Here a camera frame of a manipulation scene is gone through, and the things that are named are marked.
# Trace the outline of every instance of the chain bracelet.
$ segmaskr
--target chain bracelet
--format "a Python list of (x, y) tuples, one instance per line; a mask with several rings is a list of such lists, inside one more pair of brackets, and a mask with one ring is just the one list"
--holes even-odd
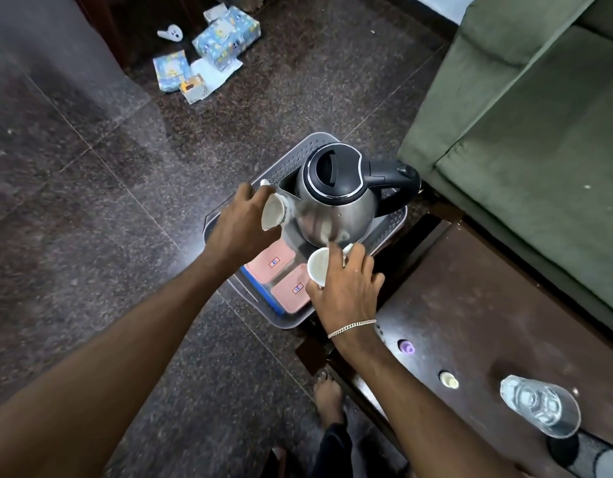
[(359, 327), (359, 326), (368, 325), (368, 324), (375, 324), (376, 322), (377, 322), (376, 319), (371, 319), (369, 321), (355, 322), (353, 324), (349, 324), (347, 326), (342, 327), (339, 330), (334, 331), (332, 334), (329, 334), (328, 338), (330, 339), (332, 337), (335, 337), (336, 335), (340, 335), (342, 332), (346, 332), (347, 330), (352, 329), (354, 327)]

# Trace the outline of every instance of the dark pants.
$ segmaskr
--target dark pants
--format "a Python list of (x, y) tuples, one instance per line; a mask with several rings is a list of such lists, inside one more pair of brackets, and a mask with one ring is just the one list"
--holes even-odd
[(353, 478), (350, 450), (353, 444), (345, 425), (331, 425), (320, 442), (311, 478)]

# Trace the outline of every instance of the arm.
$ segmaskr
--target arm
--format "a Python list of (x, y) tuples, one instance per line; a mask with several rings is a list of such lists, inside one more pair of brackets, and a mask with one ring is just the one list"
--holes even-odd
[[(331, 245), (326, 287), (307, 291), (324, 329), (374, 319), (384, 277), (373, 273), (373, 257), (355, 244), (342, 267), (342, 251)], [(334, 343), (386, 413), (419, 478), (521, 478), (510, 463), (450, 407), (419, 382), (383, 345), (373, 326), (350, 329)]]
[(280, 235), (272, 189), (238, 188), (204, 252), (180, 275), (0, 406), (0, 476), (98, 476), (202, 306)]

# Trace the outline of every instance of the pink box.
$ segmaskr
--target pink box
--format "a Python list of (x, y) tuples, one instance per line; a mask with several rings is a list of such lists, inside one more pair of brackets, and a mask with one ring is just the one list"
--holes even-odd
[(288, 313), (296, 313), (310, 300), (306, 293), (306, 282), (309, 281), (306, 263), (294, 268), (270, 292)]
[(247, 263), (245, 268), (255, 280), (264, 285), (278, 275), (294, 258), (295, 251), (289, 248), (285, 241), (280, 238)]

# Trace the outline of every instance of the brown tabletop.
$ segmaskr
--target brown tabletop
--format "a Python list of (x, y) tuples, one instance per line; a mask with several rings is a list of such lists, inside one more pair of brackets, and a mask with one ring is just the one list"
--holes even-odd
[[(499, 381), (509, 373), (576, 391), (581, 427), (613, 443), (613, 348), (467, 227), (443, 233), (377, 320), (407, 369), (534, 476), (570, 474), (549, 457), (544, 435), (501, 400)], [(414, 355), (398, 350), (400, 339)], [(458, 389), (441, 385), (442, 369)]]

